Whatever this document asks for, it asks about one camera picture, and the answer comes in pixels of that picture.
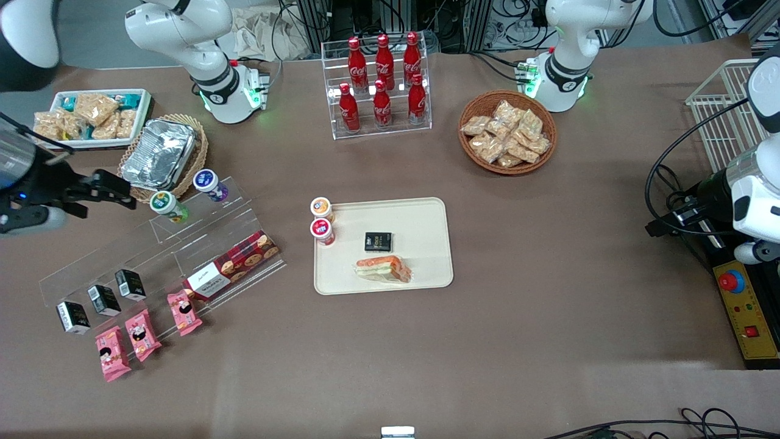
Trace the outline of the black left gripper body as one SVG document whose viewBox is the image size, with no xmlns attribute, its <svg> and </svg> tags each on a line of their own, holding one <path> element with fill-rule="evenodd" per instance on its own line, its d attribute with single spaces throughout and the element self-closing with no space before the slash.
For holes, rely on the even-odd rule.
<svg viewBox="0 0 780 439">
<path fill-rule="evenodd" d="M 708 224 L 712 231 L 733 231 L 732 190 L 727 171 L 719 170 L 693 188 L 696 224 Z"/>
</svg>

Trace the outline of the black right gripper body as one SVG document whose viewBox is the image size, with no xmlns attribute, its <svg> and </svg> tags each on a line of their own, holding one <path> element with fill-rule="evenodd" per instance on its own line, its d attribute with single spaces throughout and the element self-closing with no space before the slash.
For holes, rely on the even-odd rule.
<svg viewBox="0 0 780 439">
<path fill-rule="evenodd" d="M 24 161 L 2 158 L 2 211 L 45 211 L 82 201 L 96 202 L 85 176 L 67 162 L 48 165 L 47 159 Z"/>
</svg>

